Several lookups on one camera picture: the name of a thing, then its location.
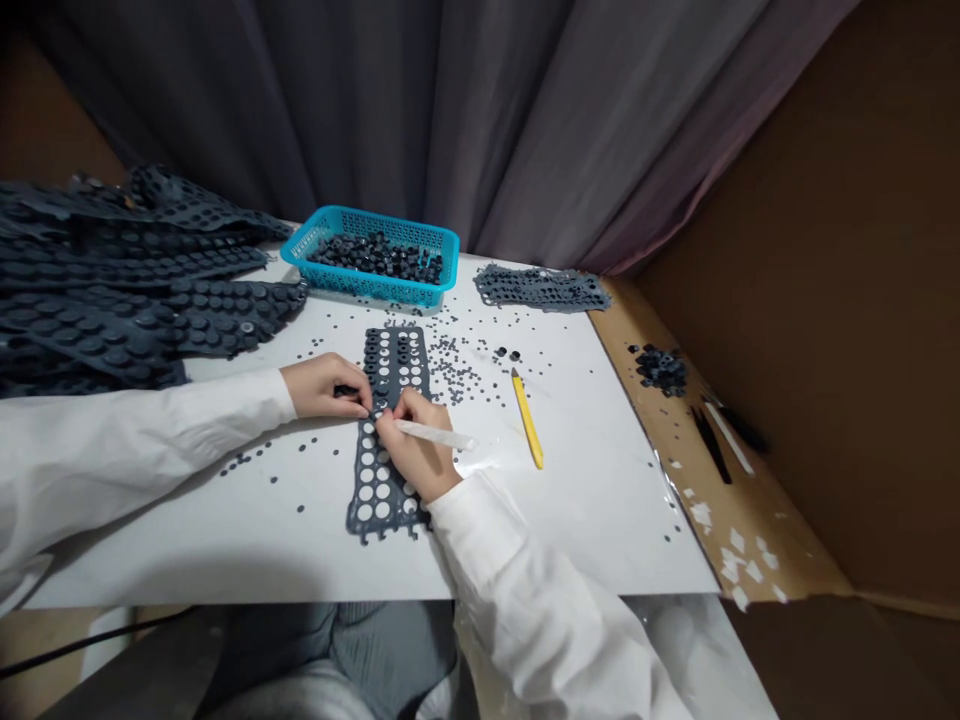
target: white tabletop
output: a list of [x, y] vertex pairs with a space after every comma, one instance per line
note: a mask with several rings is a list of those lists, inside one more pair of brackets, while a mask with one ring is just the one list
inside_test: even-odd
[[[480, 441], [459, 455], [461, 473], [486, 470], [532, 532], [620, 595], [717, 592], [587, 315], [485, 306], [472, 278], [487, 262], [461, 256], [456, 287], [423, 317], [378, 301], [313, 296], [270, 342], [229, 362], [188, 360], [188, 374], [207, 380], [329, 351], [360, 360], [367, 328], [415, 321], [428, 347], [455, 339], [457, 369], [480, 376], [479, 387], [459, 378], [466, 392], [450, 408], [457, 431]], [[296, 277], [277, 261], [246, 279]], [[520, 362], [496, 365], [501, 346], [519, 351]], [[513, 365], [530, 394], [543, 470], [505, 374]], [[434, 367], [431, 359], [431, 389], [449, 401], [453, 374]], [[356, 439], [355, 422], [330, 421], [298, 421], [259, 438], [237, 451], [250, 462], [230, 470], [231, 454], [144, 511], [61, 543], [27, 607], [454, 597], [432, 533], [413, 540], [400, 530], [367, 546], [347, 533]]]

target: curtain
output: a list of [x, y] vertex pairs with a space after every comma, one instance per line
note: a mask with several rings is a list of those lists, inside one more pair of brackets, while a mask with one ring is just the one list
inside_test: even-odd
[[856, 0], [62, 0], [31, 29], [127, 165], [304, 220], [622, 272]]

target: white tool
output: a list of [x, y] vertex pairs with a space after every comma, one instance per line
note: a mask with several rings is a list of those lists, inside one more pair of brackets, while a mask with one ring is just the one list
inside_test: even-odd
[[713, 415], [713, 419], [716, 421], [717, 427], [720, 428], [720, 432], [722, 432], [723, 436], [727, 439], [727, 442], [730, 444], [730, 449], [733, 450], [733, 454], [737, 456], [737, 460], [739, 460], [740, 464], [743, 466], [744, 472], [746, 472], [750, 477], [756, 475], [753, 470], [753, 465], [751, 465], [750, 461], [747, 460], [747, 456], [743, 454], [743, 450], [741, 450], [740, 446], [737, 445], [737, 441], [733, 439], [733, 433], [730, 432], [730, 429], [723, 421], [720, 413], [717, 412], [717, 409], [713, 406], [713, 403], [704, 402], [703, 404], [707, 406], [707, 410], [711, 415]]
[[461, 435], [451, 430], [441, 430], [440, 428], [421, 425], [420, 423], [415, 423], [410, 420], [396, 420], [394, 421], [394, 425], [396, 425], [397, 429], [402, 433], [413, 435], [413, 437], [418, 437], [421, 440], [429, 440], [430, 442], [439, 443], [440, 445], [446, 445], [455, 450], [473, 450], [477, 447], [477, 441], [469, 435]]

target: white long-sleeve shirt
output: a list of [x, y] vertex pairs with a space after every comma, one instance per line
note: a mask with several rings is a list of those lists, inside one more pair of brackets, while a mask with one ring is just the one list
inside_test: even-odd
[[[295, 416], [276, 370], [0, 402], [0, 608], [41, 579], [53, 543], [156, 500]], [[481, 643], [534, 720], [690, 717], [637, 617], [531, 537], [482, 473], [428, 509]]]

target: blue plastic basket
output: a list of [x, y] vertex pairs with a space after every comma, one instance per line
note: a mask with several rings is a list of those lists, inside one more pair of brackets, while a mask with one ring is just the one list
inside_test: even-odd
[[[383, 232], [390, 245], [415, 245], [434, 255], [439, 252], [443, 258], [440, 284], [398, 280], [307, 260], [307, 256], [317, 249], [321, 241], [338, 233], [367, 235], [377, 231]], [[460, 238], [455, 232], [435, 225], [398, 220], [339, 205], [325, 205], [311, 215], [280, 248], [280, 257], [299, 268], [300, 274], [313, 287], [433, 307], [439, 305], [443, 293], [457, 283]]]

